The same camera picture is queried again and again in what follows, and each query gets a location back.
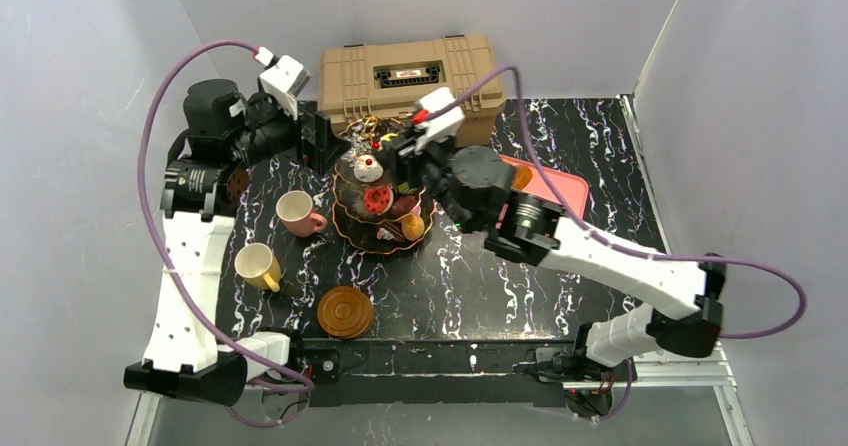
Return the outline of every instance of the red pastry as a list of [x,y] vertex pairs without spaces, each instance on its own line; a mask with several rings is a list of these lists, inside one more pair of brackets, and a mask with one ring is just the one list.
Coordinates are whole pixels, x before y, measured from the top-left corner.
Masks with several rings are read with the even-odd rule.
[[362,199],[365,202],[365,209],[369,213],[379,216],[392,207],[394,193],[392,193],[392,188],[388,186],[368,188],[365,190],[365,195]]

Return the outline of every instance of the white wall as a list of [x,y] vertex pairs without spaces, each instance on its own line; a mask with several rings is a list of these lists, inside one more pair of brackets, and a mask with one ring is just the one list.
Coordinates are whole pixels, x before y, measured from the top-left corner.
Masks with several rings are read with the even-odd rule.
[[[636,90],[660,216],[677,252],[797,275],[793,329],[726,341],[758,444],[848,436],[848,0],[681,0]],[[729,270],[726,330],[775,325],[788,286]]]
[[[199,44],[179,0],[0,0],[0,444],[123,444],[159,291],[135,157],[158,82]],[[166,103],[150,190],[183,128]]]
[[[489,36],[518,64],[528,97],[630,93],[674,0],[181,0],[200,38],[235,36],[298,58],[355,43]],[[224,77],[252,81],[249,59],[215,55]],[[317,97],[317,81],[302,97]]]

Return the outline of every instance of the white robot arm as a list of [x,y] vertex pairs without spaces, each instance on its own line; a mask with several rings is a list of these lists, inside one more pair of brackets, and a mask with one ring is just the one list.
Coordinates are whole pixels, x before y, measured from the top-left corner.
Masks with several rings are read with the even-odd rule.
[[[427,120],[430,111],[452,103],[448,88],[422,98],[412,127],[374,152],[395,180],[433,191],[463,232],[486,232],[485,248],[499,257],[576,273],[644,302],[612,320],[583,325],[574,356],[555,365],[557,374],[613,368],[660,348],[690,357],[712,352],[721,330],[723,266],[652,260],[658,251],[594,227],[583,229],[560,205],[512,190],[514,168],[490,148],[454,153],[464,120],[460,107]],[[647,253],[649,259],[621,252],[625,249]]]
[[[295,97],[309,79],[303,65],[265,48],[254,59],[265,70],[260,91],[247,101],[234,82],[211,79],[192,85],[183,102],[188,129],[169,151],[161,202],[174,271],[162,271],[150,342],[141,361],[124,371],[128,388],[232,406],[245,384],[269,369],[244,354],[283,366],[289,361],[291,339],[282,332],[241,339],[239,354],[217,344],[197,319],[202,313],[215,322],[221,264],[248,184],[246,168],[291,150],[298,162],[323,174],[350,147],[333,135],[327,115],[298,110]],[[186,142],[191,152],[180,156]],[[183,300],[173,273],[195,310]]]

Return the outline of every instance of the food item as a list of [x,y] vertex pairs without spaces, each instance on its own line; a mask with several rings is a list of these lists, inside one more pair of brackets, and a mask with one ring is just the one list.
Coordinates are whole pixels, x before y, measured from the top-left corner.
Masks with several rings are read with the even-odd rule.
[[371,221],[371,220],[376,218],[374,213],[372,213],[371,211],[368,211],[368,209],[365,208],[365,201],[363,201],[363,200],[354,201],[351,204],[351,210],[354,213],[353,217],[356,218],[357,220],[365,219],[365,220]]
[[384,134],[383,137],[380,138],[380,142],[377,143],[379,147],[376,149],[383,149],[383,143],[388,143],[395,138],[397,138],[397,133]]
[[415,194],[417,190],[415,188],[410,188],[409,183],[401,183],[398,185],[398,192],[400,194]]
[[388,186],[368,188],[365,190],[365,194],[362,199],[365,202],[365,209],[369,213],[379,216],[392,207],[394,193],[392,193],[392,188]]
[[400,220],[403,235],[410,241],[415,241],[424,235],[424,220],[421,216],[410,214]]
[[515,178],[512,180],[512,189],[523,190],[530,184],[531,179],[533,179],[533,170],[530,169],[530,166],[519,164],[515,167]]
[[353,175],[363,183],[373,183],[383,177],[383,166],[374,156],[363,154],[353,164]]
[[415,196],[401,196],[395,201],[395,204],[392,205],[391,209],[391,217],[399,218],[404,214],[412,211],[415,208],[415,205],[418,204],[418,198]]
[[377,230],[377,239],[391,239],[395,240],[395,235],[388,232],[385,228],[380,228]]

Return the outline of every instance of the tan plastic toolbox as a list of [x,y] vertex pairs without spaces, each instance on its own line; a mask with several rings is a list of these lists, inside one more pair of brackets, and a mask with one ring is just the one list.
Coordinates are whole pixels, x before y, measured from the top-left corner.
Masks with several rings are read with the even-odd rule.
[[[372,115],[405,119],[426,94],[448,86],[458,97],[494,68],[495,55],[482,35],[331,49],[321,56],[318,107],[336,132]],[[503,81],[496,78],[465,103],[457,146],[489,144],[504,102]]]

